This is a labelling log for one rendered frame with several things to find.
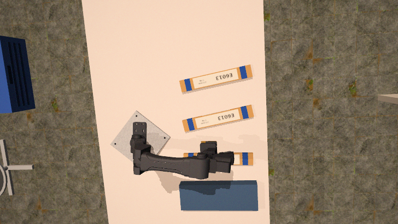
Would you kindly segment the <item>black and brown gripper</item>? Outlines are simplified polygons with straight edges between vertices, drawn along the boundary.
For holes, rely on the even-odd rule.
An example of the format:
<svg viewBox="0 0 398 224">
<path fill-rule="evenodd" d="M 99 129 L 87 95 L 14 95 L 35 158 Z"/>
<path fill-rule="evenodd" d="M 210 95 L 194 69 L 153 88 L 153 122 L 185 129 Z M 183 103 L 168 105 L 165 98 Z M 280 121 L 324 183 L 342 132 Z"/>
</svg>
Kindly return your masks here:
<svg viewBox="0 0 398 224">
<path fill-rule="evenodd" d="M 216 148 L 216 150 L 217 150 L 217 141 L 201 141 L 200 152 L 208 153 L 208 152 L 206 152 L 208 148 Z M 208 153 L 208 154 L 210 154 L 210 153 Z M 213 156 L 212 156 L 212 158 L 213 158 Z"/>
</svg>

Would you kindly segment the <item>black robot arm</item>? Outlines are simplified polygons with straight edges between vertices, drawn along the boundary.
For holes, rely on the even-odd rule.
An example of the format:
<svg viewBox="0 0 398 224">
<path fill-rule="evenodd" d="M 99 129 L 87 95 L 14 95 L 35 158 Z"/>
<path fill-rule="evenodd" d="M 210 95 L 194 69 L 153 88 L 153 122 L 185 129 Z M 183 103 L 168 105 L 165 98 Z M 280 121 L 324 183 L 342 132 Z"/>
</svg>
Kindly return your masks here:
<svg viewBox="0 0 398 224">
<path fill-rule="evenodd" d="M 213 158 L 210 154 L 201 152 L 192 157 L 167 157 L 152 154 L 150 152 L 151 145 L 147 144 L 146 122 L 133 123 L 130 146 L 131 153 L 133 153 L 133 173 L 135 175 L 141 175 L 144 171 L 157 170 L 203 180 L 208 178 L 209 173 L 230 173 L 235 159 L 233 151 L 217 154 L 216 148 L 208 148 L 206 151 Z"/>
</svg>

